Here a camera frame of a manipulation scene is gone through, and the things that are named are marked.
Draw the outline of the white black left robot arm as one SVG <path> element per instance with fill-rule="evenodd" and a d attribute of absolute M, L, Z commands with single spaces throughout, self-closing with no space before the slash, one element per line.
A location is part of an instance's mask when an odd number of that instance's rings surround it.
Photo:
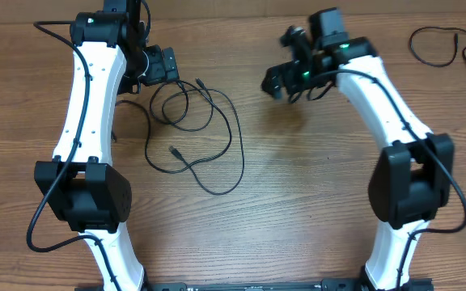
<path fill-rule="evenodd" d="M 112 124 L 118 95 L 178 79 L 175 55 L 171 48 L 149 45 L 150 9 L 144 1 L 106 1 L 100 11 L 79 13 L 69 27 L 70 101 L 51 159 L 35 165 L 40 204 L 89 246 L 103 289 L 147 290 L 146 269 L 127 229 L 131 186 L 112 165 Z"/>

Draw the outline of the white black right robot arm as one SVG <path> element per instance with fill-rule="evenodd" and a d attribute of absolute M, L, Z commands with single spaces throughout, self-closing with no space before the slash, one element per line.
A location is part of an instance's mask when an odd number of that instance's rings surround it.
<path fill-rule="evenodd" d="M 261 89 L 275 99 L 286 92 L 289 103 L 334 86 L 348 98 L 379 149 L 367 188 L 379 223 L 357 287 L 432 290 L 430 279 L 410 277 L 409 266 L 419 238 L 448 202 L 454 145 L 414 115 L 371 42 L 350 37 L 336 7 L 308 22 L 309 32 L 290 26 L 281 36 L 292 59 L 267 69 Z"/>

